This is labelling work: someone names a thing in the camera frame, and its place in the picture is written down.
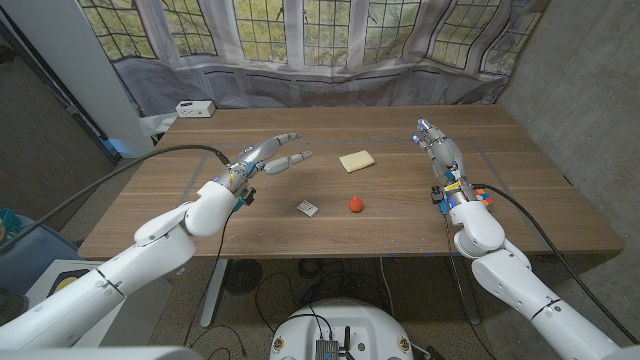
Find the wooden table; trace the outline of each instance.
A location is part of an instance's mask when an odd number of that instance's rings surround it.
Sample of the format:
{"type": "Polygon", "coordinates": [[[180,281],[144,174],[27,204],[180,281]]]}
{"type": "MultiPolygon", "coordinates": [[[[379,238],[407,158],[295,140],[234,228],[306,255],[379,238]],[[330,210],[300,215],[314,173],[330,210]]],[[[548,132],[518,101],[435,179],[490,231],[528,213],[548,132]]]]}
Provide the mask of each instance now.
{"type": "MultiPolygon", "coordinates": [[[[300,132],[276,157],[311,149],[314,156],[284,173],[251,180],[255,202],[229,222],[225,258],[433,256],[449,252],[442,215],[430,189],[440,185],[427,155],[411,141],[424,117],[461,148],[468,178],[512,193],[560,251],[616,252],[621,239],[499,106],[416,106],[218,110],[211,119],[178,119],[157,147],[209,144],[231,159],[246,146],[280,133],[300,132]],[[366,149],[376,163],[348,174],[338,157],[366,149]],[[364,210],[351,213],[353,196],[364,210]],[[308,218],[302,200],[320,210],[308,218]]],[[[195,200],[223,169],[196,150],[147,160],[80,248],[109,258],[133,243],[147,220],[195,200]]],[[[494,196],[491,212],[526,253],[548,249],[522,215],[494,196]]],[[[199,256],[215,256],[220,234],[197,239],[199,256]]]]}

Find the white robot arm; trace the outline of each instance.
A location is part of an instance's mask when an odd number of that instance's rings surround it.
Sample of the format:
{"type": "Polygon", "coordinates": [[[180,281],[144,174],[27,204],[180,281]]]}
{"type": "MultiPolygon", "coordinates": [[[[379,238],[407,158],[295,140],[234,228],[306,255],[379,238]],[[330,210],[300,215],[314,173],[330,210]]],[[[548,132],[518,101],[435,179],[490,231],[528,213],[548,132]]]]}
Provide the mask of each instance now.
{"type": "Polygon", "coordinates": [[[300,134],[283,134],[244,150],[195,202],[180,205],[144,224],[135,244],[10,323],[0,327],[0,350],[69,347],[140,287],[187,262],[193,236],[212,236],[243,204],[253,201],[248,180],[258,171],[277,174],[309,158],[305,151],[264,163],[300,134]]]}
{"type": "Polygon", "coordinates": [[[480,285],[516,309],[564,359],[602,359],[620,348],[549,289],[532,271],[527,257],[506,237],[502,226],[476,199],[467,182],[462,154],[453,140],[426,120],[413,140],[431,157],[436,177],[445,182],[449,216],[463,228],[456,249],[473,259],[480,285]]]}

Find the window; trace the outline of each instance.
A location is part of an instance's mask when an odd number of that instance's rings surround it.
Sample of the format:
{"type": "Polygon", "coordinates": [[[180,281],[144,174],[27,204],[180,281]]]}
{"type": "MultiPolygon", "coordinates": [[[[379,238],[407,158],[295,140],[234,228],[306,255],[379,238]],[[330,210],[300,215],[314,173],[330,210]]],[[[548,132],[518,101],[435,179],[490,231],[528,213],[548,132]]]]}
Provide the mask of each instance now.
{"type": "Polygon", "coordinates": [[[162,0],[162,8],[180,56],[217,55],[197,0],[162,0]]]}
{"type": "Polygon", "coordinates": [[[282,0],[234,0],[245,59],[287,62],[282,0]]]}
{"type": "Polygon", "coordinates": [[[471,44],[480,36],[501,0],[460,0],[438,33],[431,59],[464,69],[471,44]]]}
{"type": "MultiPolygon", "coordinates": [[[[524,6],[513,4],[515,8],[524,6]]],[[[522,50],[522,46],[540,19],[540,13],[520,15],[513,26],[500,38],[489,50],[482,62],[482,71],[509,75],[513,70],[513,64],[522,50]]]]}
{"type": "Polygon", "coordinates": [[[132,0],[79,0],[111,61],[127,56],[155,58],[132,0]]]}
{"type": "Polygon", "coordinates": [[[367,15],[364,64],[402,56],[416,22],[419,0],[371,0],[367,15]]]}
{"type": "Polygon", "coordinates": [[[349,0],[305,0],[305,65],[347,66],[349,0]]]}

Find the white device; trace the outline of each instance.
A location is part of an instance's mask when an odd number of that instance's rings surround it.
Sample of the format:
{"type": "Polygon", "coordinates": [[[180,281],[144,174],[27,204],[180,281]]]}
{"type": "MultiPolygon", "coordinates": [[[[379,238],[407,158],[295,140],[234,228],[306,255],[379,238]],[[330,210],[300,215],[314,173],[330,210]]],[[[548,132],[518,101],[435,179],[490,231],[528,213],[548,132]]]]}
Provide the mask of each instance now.
{"type": "Polygon", "coordinates": [[[176,106],[176,111],[180,117],[211,117],[216,111],[213,101],[180,101],[176,106]]]}

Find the white curtain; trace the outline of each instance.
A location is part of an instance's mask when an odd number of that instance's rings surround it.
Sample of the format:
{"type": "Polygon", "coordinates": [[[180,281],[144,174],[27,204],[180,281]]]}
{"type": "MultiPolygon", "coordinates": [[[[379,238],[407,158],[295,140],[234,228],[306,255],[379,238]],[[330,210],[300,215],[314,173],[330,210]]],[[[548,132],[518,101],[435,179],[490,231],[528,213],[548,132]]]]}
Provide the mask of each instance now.
{"type": "Polygon", "coordinates": [[[78,0],[140,116],[492,103],[545,2],[78,0]]]}

